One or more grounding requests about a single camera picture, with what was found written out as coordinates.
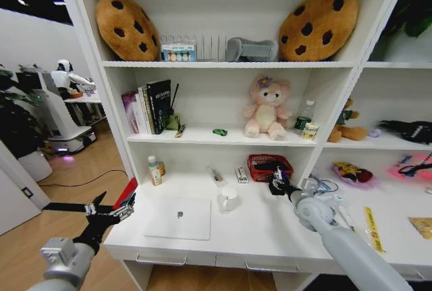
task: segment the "pink teddy bear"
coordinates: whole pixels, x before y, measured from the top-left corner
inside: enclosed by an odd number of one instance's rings
[[[272,78],[259,75],[250,87],[254,105],[248,106],[243,114],[251,119],[244,128],[247,137],[257,137],[260,132],[268,132],[270,139],[283,140],[286,137],[286,120],[292,112],[283,107],[291,89],[290,81],[274,82]]]

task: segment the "red basket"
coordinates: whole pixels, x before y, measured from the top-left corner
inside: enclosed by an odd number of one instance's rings
[[[253,165],[253,163],[263,164],[263,163],[268,163],[269,161],[280,161],[281,163],[283,163],[286,167],[288,167],[288,169],[284,171],[286,173],[287,178],[291,178],[291,174],[294,170],[285,157],[279,155],[269,155],[269,154],[249,155],[248,167],[249,167],[250,175],[252,176],[252,179],[254,181],[268,182],[272,178],[273,171],[263,171],[260,169],[256,169]]]

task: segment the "stuffed bear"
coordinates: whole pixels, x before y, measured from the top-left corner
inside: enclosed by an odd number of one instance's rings
[[[328,141],[338,142],[342,137],[352,139],[352,140],[362,140],[367,135],[367,130],[363,127],[347,127],[345,126],[345,121],[349,119],[356,119],[360,115],[358,111],[348,111],[353,104],[352,99],[348,99],[344,106],[344,109],[340,113],[336,125],[331,131]]]
[[[283,140],[286,137],[286,120],[292,112],[283,107],[291,89],[288,80],[273,81],[268,76],[256,77],[250,87],[250,95],[254,101],[243,114],[251,119],[246,124],[244,134],[257,137],[260,132],[268,132],[270,139]]]

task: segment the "cookie pillow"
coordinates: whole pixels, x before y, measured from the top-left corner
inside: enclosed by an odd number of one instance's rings
[[[357,0],[306,0],[281,25],[279,57],[320,61],[335,54],[354,30]]]
[[[103,40],[123,60],[154,61],[158,58],[156,29],[133,0],[99,0],[96,22]]]

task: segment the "wooden floor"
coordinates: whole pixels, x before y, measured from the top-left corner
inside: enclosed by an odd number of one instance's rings
[[[96,128],[98,140],[85,151],[70,157],[50,160],[53,173],[40,185],[74,185],[87,182],[110,169],[123,169],[111,131],[106,122]],[[44,187],[55,202],[88,203],[103,191],[103,204],[112,205],[128,180],[121,172],[111,172],[85,186]],[[37,217],[0,236],[0,290],[27,290],[43,280],[45,262],[39,248],[51,237],[73,238],[86,226],[79,213],[43,211]],[[120,263],[102,246],[93,259],[82,291],[136,291]],[[269,273],[215,267],[155,266],[148,291],[273,291]]]

